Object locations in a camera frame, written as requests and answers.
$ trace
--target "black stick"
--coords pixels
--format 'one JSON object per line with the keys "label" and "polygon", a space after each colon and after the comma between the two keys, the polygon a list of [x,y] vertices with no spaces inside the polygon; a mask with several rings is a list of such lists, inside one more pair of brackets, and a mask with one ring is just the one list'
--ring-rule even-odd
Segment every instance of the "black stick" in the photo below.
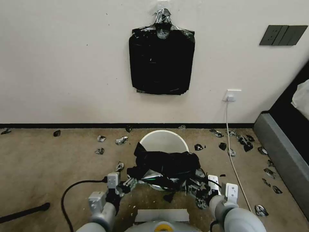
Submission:
{"label": "black stick", "polygon": [[14,220],[16,218],[21,218],[21,217],[26,216],[28,214],[36,213],[36,212],[39,212],[39,211],[46,211],[46,210],[49,209],[50,206],[51,206],[51,204],[49,202],[47,202],[47,203],[45,203],[41,206],[38,206],[38,207],[26,209],[26,210],[18,212],[18,213],[13,213],[13,214],[10,214],[10,215],[4,216],[4,217],[0,217],[0,224],[7,222],[7,221]]}

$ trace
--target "white power cord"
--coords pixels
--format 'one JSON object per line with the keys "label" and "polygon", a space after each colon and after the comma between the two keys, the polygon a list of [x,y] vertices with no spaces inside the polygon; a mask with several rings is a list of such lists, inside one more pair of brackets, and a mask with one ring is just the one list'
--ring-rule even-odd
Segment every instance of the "white power cord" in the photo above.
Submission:
{"label": "white power cord", "polygon": [[[226,129],[227,129],[227,132],[228,132],[228,142],[229,142],[228,104],[229,104],[229,102],[227,101],[227,102],[226,102]],[[248,208],[249,208],[249,210],[250,210],[251,213],[252,213],[252,209],[251,209],[251,207],[250,207],[249,201],[248,201],[248,199],[247,199],[247,196],[246,196],[246,194],[245,194],[245,191],[244,191],[244,189],[243,189],[243,187],[242,187],[242,185],[241,185],[241,182],[240,182],[240,180],[239,180],[238,174],[237,174],[236,169],[235,169],[235,167],[234,167],[231,154],[232,154],[232,152],[231,152],[231,148],[230,148],[230,145],[229,145],[229,159],[231,160],[231,164],[232,164],[233,170],[234,170],[234,172],[235,172],[235,174],[236,174],[236,177],[237,177],[239,186],[240,186],[240,188],[241,188],[241,191],[242,191],[242,193],[244,194],[244,197],[245,197],[246,203],[247,203],[247,205],[248,205]]]}

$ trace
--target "floor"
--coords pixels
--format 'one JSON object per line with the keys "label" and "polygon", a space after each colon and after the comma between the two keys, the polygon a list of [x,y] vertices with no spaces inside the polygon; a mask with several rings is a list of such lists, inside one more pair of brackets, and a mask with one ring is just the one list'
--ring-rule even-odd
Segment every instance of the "floor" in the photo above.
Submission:
{"label": "floor", "polygon": [[[135,165],[133,155],[140,139],[154,129],[133,129],[131,133],[124,129],[62,129],[61,136],[53,137],[53,129],[12,129],[10,134],[0,136],[0,216],[35,207],[50,202],[46,212],[39,212],[14,221],[0,224],[0,231],[69,231],[61,213],[60,199],[64,190],[80,180],[100,180],[114,171],[118,161],[125,167]],[[207,129],[171,129],[178,133],[195,152],[202,168],[208,174],[221,175],[219,182],[238,184],[233,172],[227,150],[219,149],[220,142],[227,143],[225,136],[217,138]],[[284,185],[280,176],[271,179],[263,171],[267,168],[268,156],[261,155],[260,145],[252,129],[235,129],[240,135],[249,134],[256,140],[253,150],[245,152],[236,138],[231,137],[231,148],[235,150],[233,158],[242,185],[252,209],[256,204],[263,205],[268,217],[260,217],[268,232],[270,231],[309,231],[309,223]],[[103,143],[97,142],[97,136],[104,135]],[[127,135],[126,144],[117,146],[115,139]],[[205,145],[201,151],[194,151],[194,145]],[[105,153],[97,155],[95,150],[103,147]],[[279,187],[283,194],[276,194],[263,183],[265,178],[271,185]],[[126,180],[123,171],[122,180]],[[106,184],[81,184],[72,188],[66,195],[65,208],[77,230],[87,223],[90,216],[88,196],[93,191],[104,191]],[[163,200],[164,192],[153,190],[149,186],[137,186],[131,194],[123,197],[119,214],[116,217],[114,231],[125,231],[132,226],[138,209],[186,208],[190,214],[190,223],[202,231],[208,231],[213,220],[209,210],[200,210],[195,201],[184,193],[176,193],[172,203]],[[239,191],[238,204],[247,208],[244,197]]]}

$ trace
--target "white bucket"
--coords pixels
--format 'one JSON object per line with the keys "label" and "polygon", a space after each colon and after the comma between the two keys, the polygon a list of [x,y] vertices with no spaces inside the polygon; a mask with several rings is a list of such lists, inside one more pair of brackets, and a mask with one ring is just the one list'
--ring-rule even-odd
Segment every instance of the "white bucket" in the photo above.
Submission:
{"label": "white bucket", "polygon": [[[145,135],[140,144],[146,151],[163,151],[166,153],[189,151],[188,145],[178,134],[168,130],[155,130]],[[163,191],[162,188],[150,185],[153,189]]]}

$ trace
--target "crumpled black plastic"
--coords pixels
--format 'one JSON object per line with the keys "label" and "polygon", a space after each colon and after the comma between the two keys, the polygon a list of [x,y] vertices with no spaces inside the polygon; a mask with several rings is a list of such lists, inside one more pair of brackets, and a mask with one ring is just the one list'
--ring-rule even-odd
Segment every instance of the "crumpled black plastic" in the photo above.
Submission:
{"label": "crumpled black plastic", "polygon": [[[181,95],[190,85],[194,31],[174,26],[170,14],[163,16],[169,20],[132,30],[129,39],[132,86],[139,93]],[[160,38],[160,31],[167,38]]]}
{"label": "crumpled black plastic", "polygon": [[195,177],[195,172],[201,167],[199,158],[190,152],[166,153],[162,151],[146,151],[138,143],[134,152],[136,166],[127,168],[127,174],[140,180],[151,169],[161,173],[162,177],[143,180],[149,184],[159,185],[167,191],[179,191],[186,179]]}

